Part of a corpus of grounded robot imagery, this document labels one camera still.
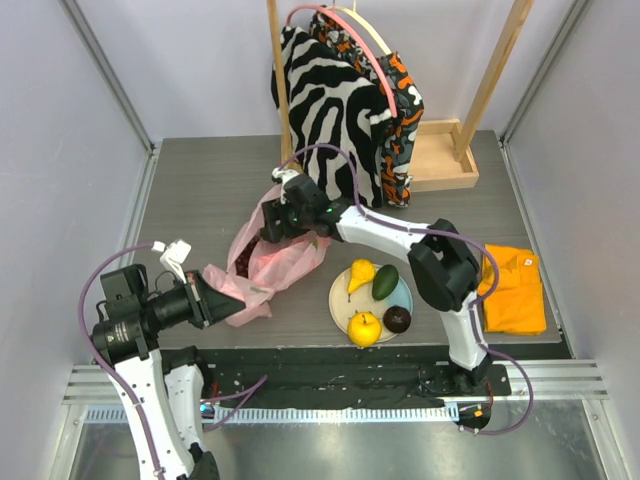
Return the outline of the pink plastic bag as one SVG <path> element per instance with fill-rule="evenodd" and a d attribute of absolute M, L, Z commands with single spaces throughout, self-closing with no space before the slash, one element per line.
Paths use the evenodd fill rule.
<path fill-rule="evenodd" d="M 211 287 L 245 303 L 244 310 L 226 319 L 226 323 L 233 327 L 241 327 L 256 318 L 269 317 L 269 301 L 273 296 L 320 266 L 330 245 L 328 238 L 315 232 L 272 244 L 260 238 L 262 226 L 261 205 L 257 205 L 231 243 L 227 267 L 221 269 L 209 264 L 203 271 L 203 277 Z M 234 263 L 255 236 L 259 242 L 249 261 L 249 276 L 243 278 L 236 274 Z"/>

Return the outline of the fake yellow pear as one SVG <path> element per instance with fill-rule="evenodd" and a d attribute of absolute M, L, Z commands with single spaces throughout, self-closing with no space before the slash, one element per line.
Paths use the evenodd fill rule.
<path fill-rule="evenodd" d="M 350 280 L 347 286 L 347 293 L 352 295 L 360 287 L 371 283 L 376 275 L 375 265 L 363 258 L 353 261 L 350 267 Z"/>

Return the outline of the fake green avocado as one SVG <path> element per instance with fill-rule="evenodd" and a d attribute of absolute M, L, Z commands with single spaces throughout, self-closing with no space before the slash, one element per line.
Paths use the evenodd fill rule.
<path fill-rule="evenodd" d="M 399 282 L 399 272 L 394 265 L 386 264 L 381 266 L 373 279 L 371 295 L 376 301 L 381 301 L 389 297 L 395 290 Z"/>

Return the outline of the fake mangosteen green leaves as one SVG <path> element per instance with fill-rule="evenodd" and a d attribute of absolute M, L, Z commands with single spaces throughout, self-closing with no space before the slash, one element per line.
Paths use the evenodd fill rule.
<path fill-rule="evenodd" d="M 383 315 L 385 328 L 394 334 L 406 332 L 411 326 L 411 322 L 412 316 L 410 311 L 401 306 L 392 306 L 387 309 Z"/>

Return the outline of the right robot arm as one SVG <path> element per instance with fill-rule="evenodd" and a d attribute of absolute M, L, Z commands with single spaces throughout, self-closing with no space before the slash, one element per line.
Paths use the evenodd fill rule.
<path fill-rule="evenodd" d="M 420 297 L 439 312 L 444 325 L 453 386 L 472 395 L 486 385 L 492 358 L 481 334 L 480 265 L 469 239 L 444 219 L 433 225 L 402 222 L 349 199 L 330 200 L 308 175 L 294 170 L 275 169 L 272 181 L 280 193 L 262 204 L 263 239 L 277 243 L 314 232 L 406 262 Z"/>

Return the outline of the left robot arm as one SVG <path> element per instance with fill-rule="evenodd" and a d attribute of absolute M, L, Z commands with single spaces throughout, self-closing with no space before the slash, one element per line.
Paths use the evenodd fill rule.
<path fill-rule="evenodd" d="M 200 401 L 214 374 L 200 351 L 163 354 L 160 332 L 182 323 L 204 329 L 242 311 L 243 301 L 212 288 L 197 271 L 153 293 L 143 265 L 101 276 L 105 317 L 91 343 L 120 396 L 142 479 L 217 479 L 203 440 Z"/>

